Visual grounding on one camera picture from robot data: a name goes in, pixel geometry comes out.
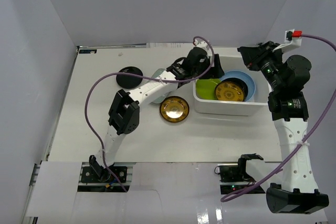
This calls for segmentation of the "lime green round plate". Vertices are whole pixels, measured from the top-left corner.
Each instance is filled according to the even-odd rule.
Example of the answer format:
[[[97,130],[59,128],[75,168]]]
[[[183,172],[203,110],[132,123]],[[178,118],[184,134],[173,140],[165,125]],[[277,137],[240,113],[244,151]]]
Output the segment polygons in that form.
[[[198,79],[195,86],[197,96],[203,100],[217,100],[215,88],[220,82],[220,79]]]

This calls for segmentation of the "yellow patterned plate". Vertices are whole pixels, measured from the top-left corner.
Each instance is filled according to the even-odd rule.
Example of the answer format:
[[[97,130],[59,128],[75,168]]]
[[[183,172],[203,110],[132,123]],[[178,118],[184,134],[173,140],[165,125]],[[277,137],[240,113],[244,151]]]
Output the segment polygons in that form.
[[[244,102],[246,94],[240,85],[231,81],[223,81],[216,86],[215,97],[219,101]]]
[[[188,117],[190,106],[184,98],[170,96],[160,104],[159,113],[164,120],[170,123],[180,123]]]

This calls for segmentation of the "light blue round plate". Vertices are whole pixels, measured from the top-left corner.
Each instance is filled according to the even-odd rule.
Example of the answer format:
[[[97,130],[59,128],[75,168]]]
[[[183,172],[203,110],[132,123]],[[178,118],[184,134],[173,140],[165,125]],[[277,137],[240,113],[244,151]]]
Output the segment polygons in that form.
[[[238,71],[238,70],[231,70],[231,71],[226,71],[225,74],[222,77],[220,77],[220,80],[224,81],[229,78],[239,79],[246,84],[247,95],[244,101],[249,102],[253,98],[255,91],[256,91],[256,85],[252,77],[245,72]]]

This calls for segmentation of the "black round plate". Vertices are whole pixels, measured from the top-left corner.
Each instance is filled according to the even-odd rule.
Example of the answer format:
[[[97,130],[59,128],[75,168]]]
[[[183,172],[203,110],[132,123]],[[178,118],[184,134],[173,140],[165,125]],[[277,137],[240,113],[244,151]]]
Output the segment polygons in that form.
[[[143,76],[143,72],[141,71],[141,69],[134,66],[125,67],[121,69],[119,72]],[[141,84],[142,78],[119,74],[116,76],[116,82],[123,89],[134,89]]]
[[[239,78],[228,78],[227,80],[229,82],[232,82],[232,83],[238,85],[242,89],[242,91],[244,93],[243,101],[246,101],[246,98],[247,98],[247,95],[248,95],[248,86],[247,86],[246,82],[244,82],[243,80],[241,80]]]

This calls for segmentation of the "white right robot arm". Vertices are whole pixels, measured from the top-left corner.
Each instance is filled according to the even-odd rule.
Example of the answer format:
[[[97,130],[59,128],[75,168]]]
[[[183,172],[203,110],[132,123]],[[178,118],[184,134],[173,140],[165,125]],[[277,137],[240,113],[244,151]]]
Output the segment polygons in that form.
[[[276,127],[282,163],[282,180],[275,173],[262,177],[266,167],[258,157],[248,158],[238,166],[238,177],[247,182],[252,178],[265,184],[266,202],[274,214],[312,214],[329,205],[329,197],[319,191],[314,179],[307,143],[308,106],[303,88],[310,80],[311,62],[301,55],[283,61],[280,45],[269,41],[257,47],[238,47],[244,65],[260,71],[272,91],[268,107]]]

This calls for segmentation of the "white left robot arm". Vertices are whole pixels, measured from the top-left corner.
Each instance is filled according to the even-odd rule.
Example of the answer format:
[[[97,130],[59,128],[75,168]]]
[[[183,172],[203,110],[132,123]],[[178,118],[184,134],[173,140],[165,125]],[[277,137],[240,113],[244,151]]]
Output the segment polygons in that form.
[[[89,157],[93,176],[105,182],[113,175],[111,167],[117,151],[126,135],[138,127],[141,109],[193,80],[219,78],[223,74],[218,54],[209,57],[203,48],[194,47],[187,57],[175,60],[158,77],[150,78],[138,88],[119,90],[108,112],[107,133],[104,138],[99,138],[102,147],[96,155]]]

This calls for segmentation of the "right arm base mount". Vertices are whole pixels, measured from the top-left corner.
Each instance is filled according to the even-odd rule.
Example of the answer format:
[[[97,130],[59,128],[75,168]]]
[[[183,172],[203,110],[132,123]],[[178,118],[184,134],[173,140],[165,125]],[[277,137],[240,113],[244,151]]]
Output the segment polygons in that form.
[[[219,176],[220,193],[227,195],[231,192],[237,192],[253,186],[256,181],[249,175],[242,175],[238,169],[238,165],[217,165],[214,173]]]

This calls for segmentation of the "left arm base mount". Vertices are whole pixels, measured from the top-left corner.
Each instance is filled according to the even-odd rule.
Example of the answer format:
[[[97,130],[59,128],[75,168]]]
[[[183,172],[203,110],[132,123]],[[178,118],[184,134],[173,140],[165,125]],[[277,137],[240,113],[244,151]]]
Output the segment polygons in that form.
[[[91,155],[89,162],[83,163],[80,171],[77,192],[87,193],[126,193],[132,180],[132,165],[111,165],[109,169],[99,165]]]

